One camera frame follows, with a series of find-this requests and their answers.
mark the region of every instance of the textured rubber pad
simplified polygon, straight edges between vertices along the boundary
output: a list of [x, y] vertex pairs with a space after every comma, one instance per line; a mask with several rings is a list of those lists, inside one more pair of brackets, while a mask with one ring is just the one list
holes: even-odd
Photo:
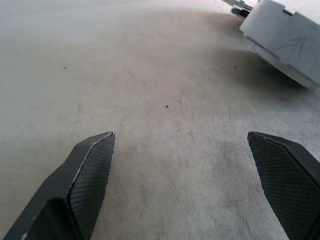
[[319, 239], [320, 163], [300, 144], [249, 132], [264, 194], [290, 240]]
[[4, 240], [89, 240], [105, 197], [114, 144], [113, 132], [77, 144]]

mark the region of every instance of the gray floor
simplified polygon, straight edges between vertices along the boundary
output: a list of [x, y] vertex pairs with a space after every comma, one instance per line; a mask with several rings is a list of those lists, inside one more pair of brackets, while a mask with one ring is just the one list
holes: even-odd
[[114, 131], [93, 240], [286, 239], [247, 132], [320, 159], [320, 92], [254, 54], [229, 10], [218, 0], [1, 1], [0, 238], [76, 143]]

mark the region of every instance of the white object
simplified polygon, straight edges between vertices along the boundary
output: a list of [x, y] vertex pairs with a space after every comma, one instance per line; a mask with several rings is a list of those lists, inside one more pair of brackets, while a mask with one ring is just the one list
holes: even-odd
[[240, 27], [263, 59], [307, 88], [320, 87], [320, 27], [273, 0], [260, 2]]

